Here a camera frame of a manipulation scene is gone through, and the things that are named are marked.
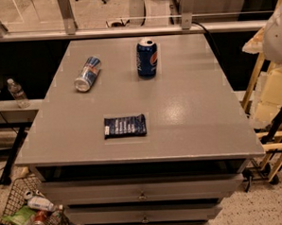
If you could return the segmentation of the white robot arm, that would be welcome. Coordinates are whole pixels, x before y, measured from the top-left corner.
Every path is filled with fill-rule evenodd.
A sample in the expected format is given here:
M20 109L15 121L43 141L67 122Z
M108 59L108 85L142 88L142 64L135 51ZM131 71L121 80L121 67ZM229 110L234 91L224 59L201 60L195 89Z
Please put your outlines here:
M265 25L262 46L267 61L282 64L282 2Z

